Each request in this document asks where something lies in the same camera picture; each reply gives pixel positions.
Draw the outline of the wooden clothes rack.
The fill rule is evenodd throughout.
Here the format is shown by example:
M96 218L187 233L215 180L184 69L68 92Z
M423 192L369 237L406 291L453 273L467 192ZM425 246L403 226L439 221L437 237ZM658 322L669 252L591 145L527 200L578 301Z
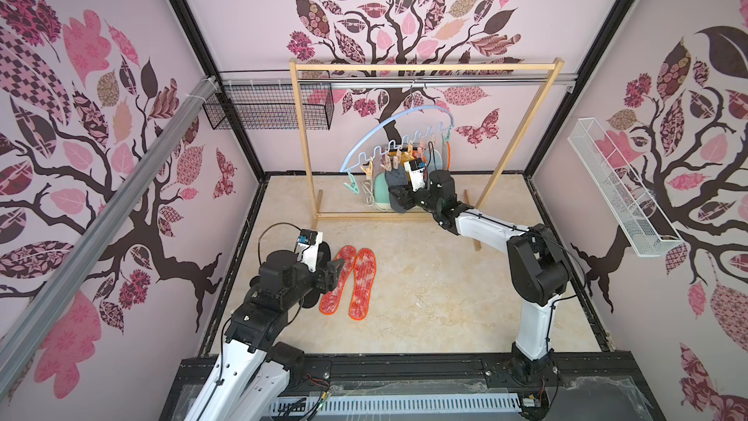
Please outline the wooden clothes rack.
M399 88L405 84L412 86L419 84L423 87L428 85L443 84L449 88L458 87L483 87L493 84L510 84L517 85L521 82L538 84L539 89L532 99L528 109L525 111L523 119L515 130L512 139L508 143L506 150L497 167L494 169L488 183L486 184L478 202L483 203L490 196L498 182L499 176L504 173L506 166L513 154L519 147L524 136L529 130L535 116L541 105L547 98L550 88L556 84L565 65L562 58L556 58L551 64L298 64L296 60L289 62L289 71L291 75L291 85L295 103L297 124L302 148L302 155L305 163L305 174L312 201L312 226L317 227L321 220L423 220L429 216L425 212L411 212L411 214L399 214L398 212L323 212L321 210L321 201L323 200L323 191L317 190L314 185L314 175L312 172L311 155L307 138L306 120L304 116L304 101L301 95L301 85L308 80L300 76L303 72L402 72L402 77L395 77L387 80L383 77L366 77L354 79L351 83L354 87L371 86L373 88L384 88L387 85ZM452 112L440 105L411 105L405 111L386 117L379 125L375 126L367 133L348 153L345 161L340 168L340 172L348 175L349 182L346 187L358 193L358 183L352 174L352 170L364 165L372 165L379 160L381 156L387 155L392 150L401 150L406 147L407 152L411 153L413 147L417 146L417 153L426 157L426 163L431 164L434 161L434 145L432 140L438 136L441 138L442 145L445 148L449 146L449 138L455 131L455 124L450 123L447 127L438 124L434 128L428 127L423 132L418 131L413 136L403 136L400 140L389 140L388 145L384 148L377 146L370 155L367 155L360 148L379 130L385 129L389 124L400 118L419 111L437 110L446 114L450 120L454 117Z

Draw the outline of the black insole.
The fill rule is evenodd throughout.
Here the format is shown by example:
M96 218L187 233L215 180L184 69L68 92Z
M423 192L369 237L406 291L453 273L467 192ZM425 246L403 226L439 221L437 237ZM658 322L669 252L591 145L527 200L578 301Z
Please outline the black insole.
M300 299L300 306L304 309L314 308L318 302L321 292L316 288L309 288L304 296Z

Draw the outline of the metal wall rod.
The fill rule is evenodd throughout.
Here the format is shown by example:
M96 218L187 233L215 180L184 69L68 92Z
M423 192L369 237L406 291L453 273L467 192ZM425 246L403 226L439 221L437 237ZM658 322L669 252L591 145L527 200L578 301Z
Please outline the metal wall rod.
M291 84L289 70L244 70L223 71L220 77L226 85ZM447 87L492 87L532 86L547 82L541 75L436 75L436 76L335 76L326 71L319 78L297 77L301 85L331 85L333 89L364 88L447 88Z

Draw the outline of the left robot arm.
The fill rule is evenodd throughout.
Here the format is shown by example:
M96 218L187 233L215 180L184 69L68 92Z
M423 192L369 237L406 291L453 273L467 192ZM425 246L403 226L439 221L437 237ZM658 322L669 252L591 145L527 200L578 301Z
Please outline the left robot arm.
M300 377L304 352L277 338L293 307L313 307L337 287L344 259L326 243L302 253L274 251L228 320L222 348L188 420L259 420Z

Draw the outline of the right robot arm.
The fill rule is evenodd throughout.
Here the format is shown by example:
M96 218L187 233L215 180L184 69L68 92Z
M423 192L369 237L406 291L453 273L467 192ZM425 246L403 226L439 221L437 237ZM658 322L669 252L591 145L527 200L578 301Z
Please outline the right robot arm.
M551 332L557 303L570 281L565 249L545 224L517 225L483 214L458 200L455 181L446 170L431 172L426 181L389 188L397 210L419 208L445 231L487 245L508 258L512 286L523 300L518 336L512 344L508 371L528 385L552 366Z

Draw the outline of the dark grey insole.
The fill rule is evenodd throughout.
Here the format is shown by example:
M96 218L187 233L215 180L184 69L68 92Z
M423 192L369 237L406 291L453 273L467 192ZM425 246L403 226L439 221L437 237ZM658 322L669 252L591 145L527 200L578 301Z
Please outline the dark grey insole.
M401 189L410 186L407 171L403 166L385 172L385 180L389 190Z

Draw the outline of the red patterned insole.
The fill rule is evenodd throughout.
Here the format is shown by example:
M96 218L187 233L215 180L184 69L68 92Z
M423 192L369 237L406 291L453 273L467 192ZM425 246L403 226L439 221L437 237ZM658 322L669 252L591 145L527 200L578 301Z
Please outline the red patterned insole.
M377 261L371 249L360 249L354 264L354 290L349 306L349 317L363 321L370 305L372 288L377 273Z
M348 278L350 277L351 273L354 271L357 254L358 254L358 250L353 246L342 247L339 253L337 253L336 259L343 259L344 264L340 270L340 275L339 275L336 288L332 292L325 294L321 298L321 302L319 303L319 311L323 315L327 315L327 316L333 315L339 308L340 301L342 298L342 293L346 286L346 282L348 281Z

